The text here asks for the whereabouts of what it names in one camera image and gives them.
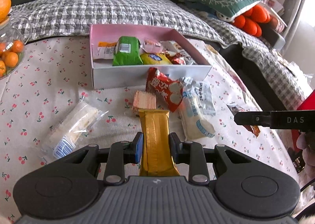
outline red snack wrapper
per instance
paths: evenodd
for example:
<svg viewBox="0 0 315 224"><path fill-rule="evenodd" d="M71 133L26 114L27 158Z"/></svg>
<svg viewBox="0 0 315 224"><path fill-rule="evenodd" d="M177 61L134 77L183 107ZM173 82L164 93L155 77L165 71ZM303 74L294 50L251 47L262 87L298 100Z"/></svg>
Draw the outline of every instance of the red snack wrapper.
<svg viewBox="0 0 315 224"><path fill-rule="evenodd" d="M176 65L186 65L185 58L179 52L173 52L165 50L162 53L171 61L171 63Z"/></svg>
<svg viewBox="0 0 315 224"><path fill-rule="evenodd" d="M171 60L171 63L176 64L176 65L186 65L185 59L182 56L178 58L173 58Z"/></svg>
<svg viewBox="0 0 315 224"><path fill-rule="evenodd" d="M145 90L151 92L152 88L163 96L171 112L174 112L183 100L183 84L169 79L156 68L149 68L146 80Z"/></svg>
<svg viewBox="0 0 315 224"><path fill-rule="evenodd" d="M231 104L226 104L229 110L232 112L233 115L236 115L237 112L246 112L244 108L241 106L237 105L235 102L232 102ZM260 134L260 129L257 125L243 125L246 130L249 132L252 132L255 137L258 137Z"/></svg>

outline tablecloth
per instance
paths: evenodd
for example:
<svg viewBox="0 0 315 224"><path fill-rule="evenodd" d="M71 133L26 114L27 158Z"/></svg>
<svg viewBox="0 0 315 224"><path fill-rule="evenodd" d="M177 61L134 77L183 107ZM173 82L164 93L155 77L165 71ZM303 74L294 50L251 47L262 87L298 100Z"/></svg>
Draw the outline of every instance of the tablecloth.
<svg viewBox="0 0 315 224"><path fill-rule="evenodd" d="M250 93L246 89L242 92L236 82L237 75L202 41L191 42L213 65L205 81L212 88L216 116L206 118L216 133L213 138L202 138L198 142L207 148L218 143L226 144L299 181L276 132L261 127L261 134L256 138L234 123L226 103L235 101L247 110L260 110ZM12 196L14 184L23 175L45 164L35 153L35 148L40 147L50 131L83 96L91 105L109 112L84 134L80 146L97 143L100 147L109 147L117 141L131 141L136 132L141 131L140 121L132 114L131 106L135 90L144 90L144 86L93 90L87 37L45 39L27 45L25 51L22 65L0 80L0 214L12 223L20 216ZM158 101L157 108L167 109L167 106ZM170 113L170 131L185 140L177 111ZM208 167L210 177L214 179L212 165ZM179 165L178 169L182 175L188 174L187 165ZM127 176L136 175L138 171L139 165L125 167Z"/></svg>

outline pink cardboard box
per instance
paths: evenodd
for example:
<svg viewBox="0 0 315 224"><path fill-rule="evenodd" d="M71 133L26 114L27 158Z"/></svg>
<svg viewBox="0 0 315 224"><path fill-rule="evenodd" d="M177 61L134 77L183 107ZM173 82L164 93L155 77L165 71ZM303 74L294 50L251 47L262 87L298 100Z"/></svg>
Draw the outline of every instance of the pink cardboard box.
<svg viewBox="0 0 315 224"><path fill-rule="evenodd" d="M140 41L155 39L158 41L176 41L186 50L198 65L133 65L112 66L112 60L93 60L93 51L99 42L117 42L121 36L134 36ZM98 24L90 27L90 53L92 63L92 83L94 89L109 89L126 86L145 85L150 67L156 67L171 79L190 76L203 81L212 66L199 51L175 29L145 25Z"/></svg>

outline stuffed toy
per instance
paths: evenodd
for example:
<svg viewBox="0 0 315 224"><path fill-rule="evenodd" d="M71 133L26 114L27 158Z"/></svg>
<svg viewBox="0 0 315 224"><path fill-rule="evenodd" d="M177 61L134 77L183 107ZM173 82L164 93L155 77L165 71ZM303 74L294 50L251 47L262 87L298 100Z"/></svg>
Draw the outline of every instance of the stuffed toy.
<svg viewBox="0 0 315 224"><path fill-rule="evenodd" d="M262 31L258 23L268 23L270 19L270 14L264 7L255 5L253 8L236 17L231 24L247 34L261 37Z"/></svg>
<svg viewBox="0 0 315 224"><path fill-rule="evenodd" d="M315 178L315 151L308 147L307 140L310 141L314 139L315 132L310 132L307 134L301 133L296 141L296 146L303 150L302 156L305 162L304 172L309 181Z"/></svg>

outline screw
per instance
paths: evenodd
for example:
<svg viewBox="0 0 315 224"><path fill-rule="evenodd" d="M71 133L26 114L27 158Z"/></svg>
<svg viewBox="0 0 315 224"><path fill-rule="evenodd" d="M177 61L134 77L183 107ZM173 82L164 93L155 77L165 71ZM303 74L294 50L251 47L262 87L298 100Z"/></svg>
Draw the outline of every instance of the screw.
<svg viewBox="0 0 315 224"><path fill-rule="evenodd" d="M121 181L121 178L118 175L109 175L106 177L108 183L117 183Z"/></svg>
<svg viewBox="0 0 315 224"><path fill-rule="evenodd" d="M193 181L197 183L204 183L208 180L207 176L203 174L197 174L193 176Z"/></svg>

